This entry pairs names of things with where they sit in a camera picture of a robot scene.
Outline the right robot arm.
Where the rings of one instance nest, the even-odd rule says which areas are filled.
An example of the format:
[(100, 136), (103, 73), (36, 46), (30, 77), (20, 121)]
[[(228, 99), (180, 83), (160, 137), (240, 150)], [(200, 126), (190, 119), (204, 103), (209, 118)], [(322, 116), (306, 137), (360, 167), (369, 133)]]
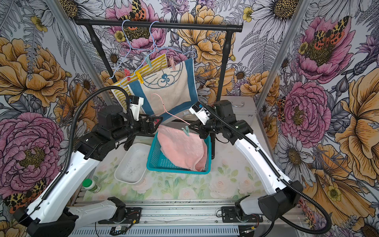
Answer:
[(303, 186), (299, 181), (291, 181), (268, 157), (246, 121), (239, 120), (231, 126), (246, 137), (241, 137), (216, 119), (208, 120), (205, 125), (197, 120), (190, 125), (190, 129), (196, 131), (201, 138), (211, 133), (221, 133), (244, 155), (260, 179), (266, 195), (240, 199), (235, 204), (237, 214), (240, 216), (262, 214), (268, 220), (275, 221), (298, 204), (301, 197), (299, 193), (303, 191)]

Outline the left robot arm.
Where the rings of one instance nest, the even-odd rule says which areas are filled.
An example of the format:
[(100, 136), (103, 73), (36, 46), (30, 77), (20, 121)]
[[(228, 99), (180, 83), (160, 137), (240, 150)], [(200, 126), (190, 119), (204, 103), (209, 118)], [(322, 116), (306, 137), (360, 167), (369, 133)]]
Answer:
[(81, 227), (102, 220), (124, 221), (125, 204), (116, 197), (79, 208), (68, 208), (67, 203), (90, 172), (116, 148), (117, 142), (154, 134), (162, 121), (161, 116), (144, 114), (135, 120), (133, 113), (124, 113), (120, 105), (101, 110), (98, 124), (74, 149), (68, 150), (63, 170), (48, 188), (27, 208), (15, 211), (16, 221), (32, 237), (67, 237)]

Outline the teal plastic basket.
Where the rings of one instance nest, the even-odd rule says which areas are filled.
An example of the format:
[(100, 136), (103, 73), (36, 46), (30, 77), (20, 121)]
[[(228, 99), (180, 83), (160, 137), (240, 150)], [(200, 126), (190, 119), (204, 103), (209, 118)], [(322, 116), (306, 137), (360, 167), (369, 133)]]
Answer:
[(175, 166), (161, 151), (161, 145), (158, 141), (158, 134), (154, 136), (149, 155), (147, 160), (147, 169), (149, 171), (156, 172), (168, 172), (168, 173), (183, 173), (183, 174), (196, 174), (206, 175), (211, 170), (211, 158), (212, 158), (212, 142), (211, 136), (204, 139), (207, 145), (207, 159), (205, 168), (203, 171), (191, 171), (178, 166)]

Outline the pink towel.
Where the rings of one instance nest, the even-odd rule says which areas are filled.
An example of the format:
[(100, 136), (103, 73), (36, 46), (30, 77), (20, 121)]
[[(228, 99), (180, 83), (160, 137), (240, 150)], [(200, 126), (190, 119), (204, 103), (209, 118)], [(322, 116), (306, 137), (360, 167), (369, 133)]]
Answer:
[(208, 159), (208, 147), (197, 134), (168, 126), (158, 127), (160, 150), (175, 166), (203, 172)]

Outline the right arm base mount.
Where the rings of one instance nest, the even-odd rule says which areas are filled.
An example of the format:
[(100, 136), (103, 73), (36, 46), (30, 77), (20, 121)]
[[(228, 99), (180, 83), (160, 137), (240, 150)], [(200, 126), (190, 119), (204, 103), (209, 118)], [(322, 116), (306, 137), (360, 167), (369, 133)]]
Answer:
[(222, 206), (216, 211), (216, 217), (221, 218), (223, 223), (256, 223), (263, 222), (260, 214), (245, 215), (236, 207)]

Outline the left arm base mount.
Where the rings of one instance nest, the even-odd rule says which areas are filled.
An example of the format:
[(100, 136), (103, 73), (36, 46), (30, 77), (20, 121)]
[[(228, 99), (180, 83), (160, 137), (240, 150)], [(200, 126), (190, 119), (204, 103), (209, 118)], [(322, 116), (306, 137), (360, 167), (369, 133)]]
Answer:
[(112, 219), (101, 220), (98, 224), (138, 224), (142, 208), (126, 207), (124, 211), (117, 211)]

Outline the black clothes rack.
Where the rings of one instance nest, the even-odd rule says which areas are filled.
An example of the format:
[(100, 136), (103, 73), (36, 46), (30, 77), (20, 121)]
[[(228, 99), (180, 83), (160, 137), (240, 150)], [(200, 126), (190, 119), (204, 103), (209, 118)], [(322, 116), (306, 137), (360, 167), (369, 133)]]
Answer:
[[(194, 23), (170, 23), (170, 22), (140, 22), (140, 21), (116, 21), (116, 20), (90, 20), (90, 19), (77, 19), (75, 20), (75, 23), (79, 26), (84, 26), (91, 37), (92, 44), (95, 46), (97, 52), (99, 53), (100, 57), (103, 60), (104, 65), (106, 66), (108, 72), (111, 73), (113, 76), (112, 69), (110, 67), (110, 64), (105, 58), (105, 53), (103, 51), (103, 47), (101, 45), (101, 41), (98, 38), (97, 34), (95, 33), (93, 29), (93, 25), (96, 26), (117, 26), (118, 24), (126, 24), (127, 27), (132, 26), (132, 27), (139, 27), (139, 28), (159, 28), (159, 29), (180, 29), (180, 30), (205, 30), (205, 31), (211, 31), (211, 30), (216, 30), (216, 31), (221, 31), (221, 32), (226, 32), (226, 44), (224, 45), (223, 53), (222, 53), (222, 70), (226, 70), (226, 64), (227, 64), (227, 55), (231, 51), (231, 46), (232, 46), (232, 36), (234, 33), (240, 33), (242, 32), (243, 25), (212, 25), (212, 24), (194, 24)], [(126, 102), (129, 102), (129, 95), (127, 95), (126, 90), (119, 86), (109, 86), (105, 87), (105, 89), (101, 89), (99, 93), (105, 92), (107, 90), (118, 90), (120, 91), (124, 96), (126, 95)], [(107, 150), (105, 150), (105, 145), (103, 146), (98, 146), (96, 149), (93, 151), (91, 155), (94, 155), (93, 157), (89, 157), (95, 160), (102, 161), (105, 156), (112, 150), (116, 148), (114, 142), (114, 147), (109, 147)]]

